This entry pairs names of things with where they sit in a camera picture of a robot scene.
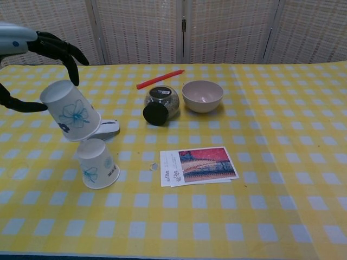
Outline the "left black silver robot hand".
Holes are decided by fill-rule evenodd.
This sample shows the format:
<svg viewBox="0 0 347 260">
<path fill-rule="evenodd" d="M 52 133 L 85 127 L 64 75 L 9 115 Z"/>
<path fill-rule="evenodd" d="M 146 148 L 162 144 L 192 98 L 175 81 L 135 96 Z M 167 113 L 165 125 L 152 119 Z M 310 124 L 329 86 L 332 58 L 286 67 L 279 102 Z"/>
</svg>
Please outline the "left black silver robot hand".
<svg viewBox="0 0 347 260">
<path fill-rule="evenodd" d="M 68 71 L 70 80 L 79 85 L 79 72 L 76 61 L 89 65 L 87 57 L 76 46 L 42 31 L 35 31 L 17 24 L 1 22 L 1 60 L 27 52 L 60 60 Z"/>
</svg>

